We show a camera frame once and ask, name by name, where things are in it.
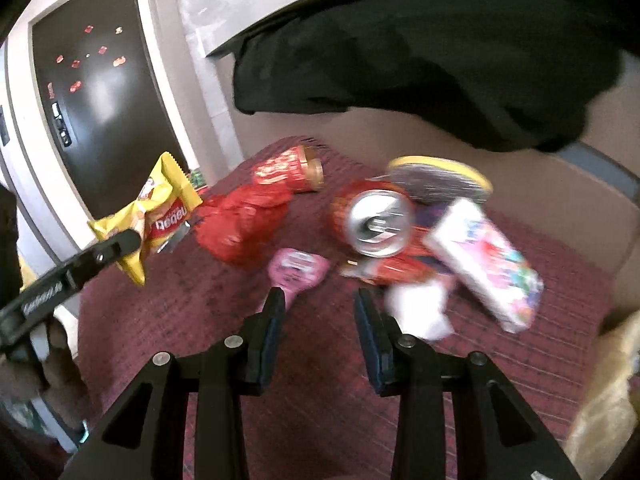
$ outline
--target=black door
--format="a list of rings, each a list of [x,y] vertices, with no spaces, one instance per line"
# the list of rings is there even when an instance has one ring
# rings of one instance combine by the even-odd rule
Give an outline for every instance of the black door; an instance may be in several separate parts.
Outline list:
[[[136,0],[71,0],[33,26],[40,98],[94,218],[136,198],[162,152],[183,170],[150,68]]]

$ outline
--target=yellow food package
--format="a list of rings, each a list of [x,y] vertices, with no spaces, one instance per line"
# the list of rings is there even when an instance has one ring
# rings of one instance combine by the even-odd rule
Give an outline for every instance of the yellow food package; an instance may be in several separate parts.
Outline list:
[[[159,247],[190,216],[202,199],[184,175],[180,166],[164,152],[156,162],[138,198],[117,213],[91,220],[89,227],[98,240],[106,240],[126,229],[140,234],[139,251],[124,256],[118,266],[139,285],[145,284],[144,259]]]

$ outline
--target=white tissue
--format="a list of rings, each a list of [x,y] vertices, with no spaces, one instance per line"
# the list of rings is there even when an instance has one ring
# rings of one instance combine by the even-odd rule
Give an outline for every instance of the white tissue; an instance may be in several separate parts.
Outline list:
[[[385,295],[387,312],[400,330],[426,341],[437,341],[454,333],[444,314],[449,289],[436,275],[425,283],[391,285]]]

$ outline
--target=black cloth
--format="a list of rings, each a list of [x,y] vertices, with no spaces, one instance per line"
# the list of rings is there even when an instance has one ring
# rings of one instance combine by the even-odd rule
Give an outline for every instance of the black cloth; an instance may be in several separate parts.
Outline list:
[[[397,110],[478,148],[555,151],[580,136],[587,103],[616,82],[612,27],[599,2],[360,0],[246,38],[235,104]]]

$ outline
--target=white package with colorful print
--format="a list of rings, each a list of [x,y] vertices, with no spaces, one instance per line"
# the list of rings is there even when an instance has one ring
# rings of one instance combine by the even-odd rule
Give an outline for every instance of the white package with colorful print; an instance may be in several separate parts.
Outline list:
[[[531,326],[543,283],[479,206],[457,199],[424,244],[496,317],[503,330]]]

